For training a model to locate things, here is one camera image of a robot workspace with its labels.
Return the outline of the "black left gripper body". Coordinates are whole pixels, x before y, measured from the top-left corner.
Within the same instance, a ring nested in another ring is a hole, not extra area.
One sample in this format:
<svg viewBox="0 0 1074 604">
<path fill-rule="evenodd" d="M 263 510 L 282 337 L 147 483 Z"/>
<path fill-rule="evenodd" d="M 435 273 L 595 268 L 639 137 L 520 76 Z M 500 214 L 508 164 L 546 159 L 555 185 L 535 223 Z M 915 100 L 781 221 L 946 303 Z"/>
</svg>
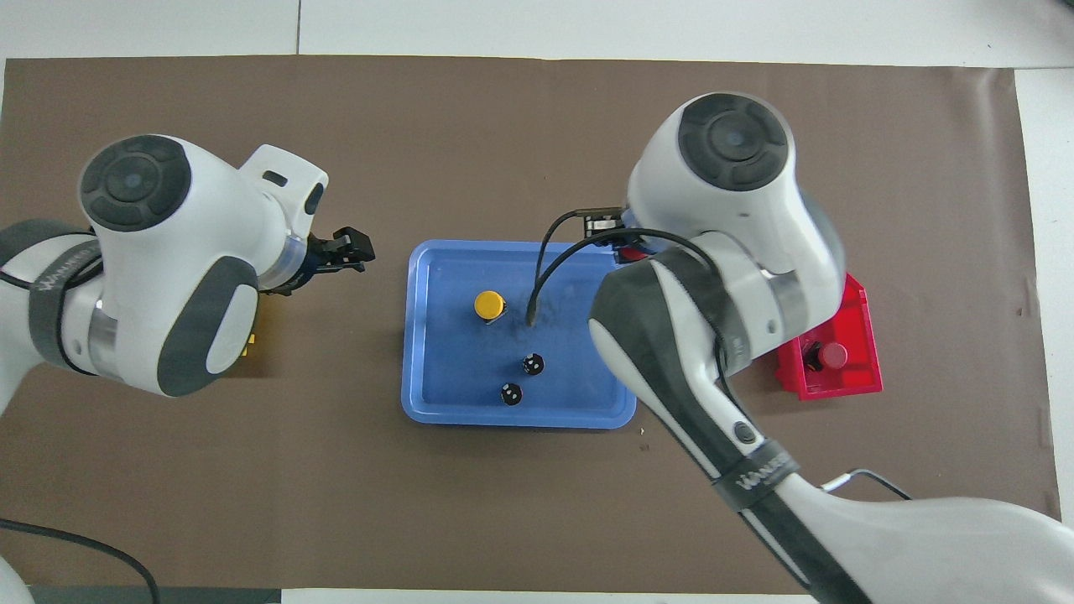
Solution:
<svg viewBox="0 0 1074 604">
<path fill-rule="evenodd" d="M 303 244 L 289 243 L 284 250 L 284 281 L 277 285 L 277 294 L 292 294 L 318 272 L 326 272 L 336 263 L 338 251 L 342 251 L 340 238 L 309 236 Z"/>
</svg>

